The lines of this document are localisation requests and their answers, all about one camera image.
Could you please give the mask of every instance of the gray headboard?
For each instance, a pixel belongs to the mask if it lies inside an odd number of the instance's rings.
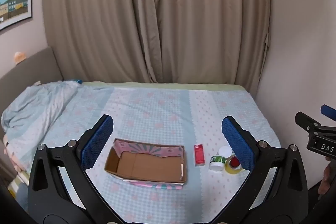
[[[42,84],[63,80],[62,74],[50,47],[23,60],[0,79],[0,116],[2,112],[23,92],[37,81]],[[0,140],[4,131],[0,126]]]

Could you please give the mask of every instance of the hand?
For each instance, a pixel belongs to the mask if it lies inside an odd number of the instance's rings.
[[[328,166],[323,171],[323,179],[317,191],[320,195],[324,195],[330,188],[330,183],[329,183],[330,169],[331,169],[330,164],[328,164]]]

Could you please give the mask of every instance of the blue and white bedspread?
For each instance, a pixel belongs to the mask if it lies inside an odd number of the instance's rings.
[[[222,119],[232,115],[256,140],[280,147],[278,138],[244,90],[168,90],[92,87],[65,81],[28,87],[4,111],[1,125],[8,150],[29,171],[40,143],[48,147],[78,140],[103,114],[114,120],[113,133],[87,174],[109,205],[127,222],[179,224],[210,222],[245,180],[238,175],[208,169],[210,157],[227,145]],[[104,171],[115,138],[157,144],[184,145],[188,178],[182,190],[134,186]],[[193,147],[204,145],[206,164],[194,166]],[[62,176],[75,204],[81,203],[66,172]],[[254,206],[270,186],[269,172]]]

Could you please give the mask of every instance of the picture frame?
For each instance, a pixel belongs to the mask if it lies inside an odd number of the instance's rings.
[[[32,0],[0,0],[0,32],[33,17]]]

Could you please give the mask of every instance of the small red package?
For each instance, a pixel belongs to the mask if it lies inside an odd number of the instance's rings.
[[[195,166],[202,166],[205,164],[202,144],[194,145],[194,158],[195,158]]]

